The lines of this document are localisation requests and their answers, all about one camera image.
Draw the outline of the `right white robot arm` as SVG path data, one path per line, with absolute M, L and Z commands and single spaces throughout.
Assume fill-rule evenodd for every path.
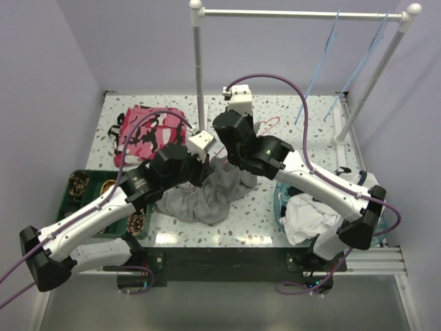
M 336 225 L 317 236 L 313 253 L 330 261 L 347 248 L 368 250 L 380 220 L 386 190 L 346 181 L 307 163 L 292 145 L 275 136 L 258 136 L 245 117 L 230 110 L 213 121 L 228 161 L 251 174 L 293 186 L 328 205 L 340 216 Z

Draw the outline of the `grey tank top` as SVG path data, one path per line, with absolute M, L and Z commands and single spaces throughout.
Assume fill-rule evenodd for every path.
M 154 209 L 186 223 L 217 225 L 228 217 L 231 204 L 244 198 L 257 186 L 257 176 L 223 158 L 210 162 L 214 169 L 201 187 L 179 186 L 163 194 Z

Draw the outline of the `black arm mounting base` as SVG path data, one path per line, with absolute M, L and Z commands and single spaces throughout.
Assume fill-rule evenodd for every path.
M 158 287 L 176 281 L 305 283 L 332 271 L 342 257 L 339 253 L 325 261 L 308 248 L 145 248 L 142 257 L 103 270 L 122 273 L 120 289 L 139 288 L 152 279 Z

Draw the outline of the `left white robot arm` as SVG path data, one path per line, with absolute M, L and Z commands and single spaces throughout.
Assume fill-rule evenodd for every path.
M 106 226 L 160 200 L 179 184 L 200 186 L 211 171 L 209 149 L 191 141 L 169 143 L 69 217 L 42 229 L 28 226 L 20 231 L 21 252 L 38 290 L 59 287 L 85 265 L 73 252 Z

